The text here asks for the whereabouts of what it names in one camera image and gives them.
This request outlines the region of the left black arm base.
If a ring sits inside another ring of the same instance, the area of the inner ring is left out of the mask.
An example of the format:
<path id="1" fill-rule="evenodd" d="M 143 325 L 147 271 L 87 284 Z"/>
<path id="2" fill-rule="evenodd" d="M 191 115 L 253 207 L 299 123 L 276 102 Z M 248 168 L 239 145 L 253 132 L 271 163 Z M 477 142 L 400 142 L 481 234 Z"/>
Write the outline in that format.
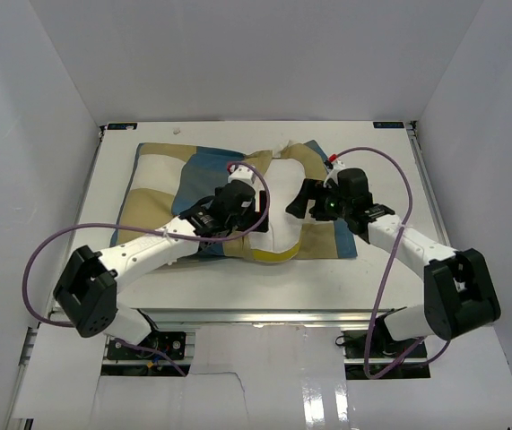
<path id="1" fill-rule="evenodd" d="M 129 377 L 186 377 L 187 333 L 154 328 L 137 347 L 110 340 L 105 349 L 101 374 Z"/>

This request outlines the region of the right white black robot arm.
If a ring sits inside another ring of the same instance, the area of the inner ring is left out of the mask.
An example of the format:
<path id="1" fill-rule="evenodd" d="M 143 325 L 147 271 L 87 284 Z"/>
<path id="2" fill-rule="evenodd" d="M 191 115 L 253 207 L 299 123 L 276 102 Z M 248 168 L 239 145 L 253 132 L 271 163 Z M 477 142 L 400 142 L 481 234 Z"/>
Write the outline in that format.
<path id="1" fill-rule="evenodd" d="M 422 303 L 376 317 L 364 337 L 384 357 L 396 356 L 407 340 L 436 335 L 450 341 L 501 316 L 483 254 L 473 248 L 457 251 L 406 227 L 392 209 L 374 202 L 359 168 L 344 168 L 326 181 L 304 180 L 286 211 L 298 219 L 344 221 L 355 236 L 421 279 Z"/>

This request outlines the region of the blue beige checkered pillowcase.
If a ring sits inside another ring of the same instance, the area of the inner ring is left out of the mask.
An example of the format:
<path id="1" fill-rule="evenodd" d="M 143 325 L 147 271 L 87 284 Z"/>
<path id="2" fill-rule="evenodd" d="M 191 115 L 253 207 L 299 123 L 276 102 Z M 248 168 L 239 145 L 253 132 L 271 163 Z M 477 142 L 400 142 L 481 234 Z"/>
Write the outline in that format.
<path id="1" fill-rule="evenodd" d="M 136 150 L 117 221 L 128 227 L 159 228 L 196 201 L 212 194 L 216 187 L 224 185 L 230 162 L 246 161 L 258 171 L 265 170 L 273 150 L 244 154 L 203 146 L 142 143 Z M 288 153 L 303 164 L 305 179 L 326 178 L 326 154 L 317 142 L 296 142 Z M 200 255 L 254 261 L 248 236 L 212 245 Z M 337 260 L 353 259 L 357 255 L 353 234 L 343 221 L 316 221 L 306 217 L 300 249 L 292 259 Z"/>

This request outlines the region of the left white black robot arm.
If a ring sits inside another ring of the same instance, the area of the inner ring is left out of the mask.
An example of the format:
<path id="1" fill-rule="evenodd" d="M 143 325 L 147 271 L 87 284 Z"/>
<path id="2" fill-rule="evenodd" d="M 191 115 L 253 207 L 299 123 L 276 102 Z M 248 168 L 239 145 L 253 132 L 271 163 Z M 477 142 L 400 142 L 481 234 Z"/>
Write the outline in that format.
<path id="1" fill-rule="evenodd" d="M 158 347 L 156 326 L 142 311 L 118 303 L 118 293 L 220 238 L 265 226 L 267 203 L 264 190 L 233 180 L 153 234 L 99 251 L 81 246 L 71 254 L 54 297 L 81 337 L 103 333 L 125 341 L 138 357 L 149 357 Z"/>

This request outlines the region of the white pillow with yellow edge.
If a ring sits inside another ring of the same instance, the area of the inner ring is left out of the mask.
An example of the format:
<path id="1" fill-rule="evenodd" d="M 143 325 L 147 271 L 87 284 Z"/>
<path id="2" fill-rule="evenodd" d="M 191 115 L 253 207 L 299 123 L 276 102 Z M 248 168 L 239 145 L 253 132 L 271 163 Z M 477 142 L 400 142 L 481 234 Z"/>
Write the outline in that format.
<path id="1" fill-rule="evenodd" d="M 286 262 L 294 258 L 300 249 L 303 220 L 286 212 L 306 177 L 303 164 L 288 153 L 295 144 L 288 141 L 276 147 L 268 167 L 259 169 L 270 191 L 270 208 L 268 231 L 248 235 L 252 258 L 256 262 Z"/>

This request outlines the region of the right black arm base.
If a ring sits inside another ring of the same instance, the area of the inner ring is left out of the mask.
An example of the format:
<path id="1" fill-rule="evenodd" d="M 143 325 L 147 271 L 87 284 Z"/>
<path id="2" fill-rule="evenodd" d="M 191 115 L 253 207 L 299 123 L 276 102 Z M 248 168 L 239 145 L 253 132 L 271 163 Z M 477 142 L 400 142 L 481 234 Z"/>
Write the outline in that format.
<path id="1" fill-rule="evenodd" d="M 364 372 L 364 350 L 367 330 L 348 330 L 335 339 L 334 344 L 344 356 L 345 375 L 348 381 L 368 380 Z M 382 372 L 404 353 L 417 339 L 387 341 L 375 329 L 369 349 L 369 372 L 373 375 Z M 401 364 L 380 377 L 381 380 L 428 379 L 430 366 L 427 364 L 428 352 L 421 342 Z"/>

